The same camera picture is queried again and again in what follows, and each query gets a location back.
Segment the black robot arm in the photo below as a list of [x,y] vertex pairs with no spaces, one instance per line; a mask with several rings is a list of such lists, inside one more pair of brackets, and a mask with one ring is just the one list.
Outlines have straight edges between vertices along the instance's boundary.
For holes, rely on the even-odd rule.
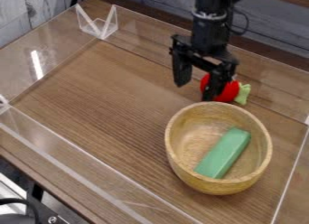
[[191,81],[191,68],[208,73],[202,101],[211,101],[232,80],[238,59],[227,50],[232,7],[240,0],[194,0],[191,35],[174,34],[168,50],[174,83],[182,87]]

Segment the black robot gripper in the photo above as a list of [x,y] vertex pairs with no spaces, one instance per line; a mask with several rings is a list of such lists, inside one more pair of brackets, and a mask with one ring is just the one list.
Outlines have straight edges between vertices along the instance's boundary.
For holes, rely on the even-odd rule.
[[[208,72],[208,81],[203,87],[202,101],[230,102],[231,95],[223,93],[232,81],[228,72],[235,71],[238,60],[227,50],[232,12],[219,14],[192,14],[191,35],[172,34],[170,48],[172,76],[178,87],[191,80],[191,67]],[[215,67],[204,57],[220,61]]]

